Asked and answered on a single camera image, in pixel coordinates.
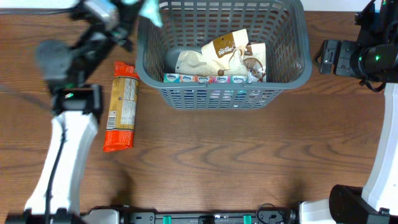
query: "basket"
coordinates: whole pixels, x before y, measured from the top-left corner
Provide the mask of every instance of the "basket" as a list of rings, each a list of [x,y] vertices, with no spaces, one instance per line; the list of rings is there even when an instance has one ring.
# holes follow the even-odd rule
[[[143,17],[139,22],[137,72],[179,109],[263,108],[283,90],[310,77],[312,64],[303,6],[299,0],[160,0],[162,29]],[[250,42],[265,42],[267,82],[164,83],[170,52],[194,49],[241,29]]]

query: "wood grain surface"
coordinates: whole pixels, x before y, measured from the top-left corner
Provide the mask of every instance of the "wood grain surface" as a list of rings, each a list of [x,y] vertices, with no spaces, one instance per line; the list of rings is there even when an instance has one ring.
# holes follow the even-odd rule
[[[324,39],[355,40],[354,13],[306,12],[311,55]],[[66,15],[0,17],[0,81],[49,105],[34,63],[41,40],[76,41],[86,28]],[[329,195],[335,184],[363,186],[376,156],[384,97],[334,75],[312,77],[261,110],[178,111],[140,83],[134,148],[103,153],[113,62],[90,78],[104,86],[105,112],[91,147],[80,205],[130,204],[160,212],[255,210]],[[0,93],[0,222],[21,212],[39,179],[51,114]]]

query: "green tape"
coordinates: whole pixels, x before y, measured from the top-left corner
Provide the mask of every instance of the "green tape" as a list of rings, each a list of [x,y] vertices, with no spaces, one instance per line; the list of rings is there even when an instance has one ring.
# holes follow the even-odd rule
[[[163,224],[172,224],[172,217],[163,217]]]
[[[243,216],[243,224],[251,224],[251,215]]]

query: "white wall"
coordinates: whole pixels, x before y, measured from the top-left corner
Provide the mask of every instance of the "white wall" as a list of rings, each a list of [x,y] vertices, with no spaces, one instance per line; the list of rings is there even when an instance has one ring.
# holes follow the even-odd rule
[[[370,0],[301,0],[306,11],[362,11]],[[78,0],[0,0],[2,8],[67,8]],[[376,0],[379,9],[381,0]]]

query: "orange package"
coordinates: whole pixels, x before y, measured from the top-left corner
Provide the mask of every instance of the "orange package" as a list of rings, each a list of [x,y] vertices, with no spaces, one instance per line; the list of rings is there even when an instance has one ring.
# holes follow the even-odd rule
[[[132,147],[139,77],[135,67],[115,62],[104,152]]]

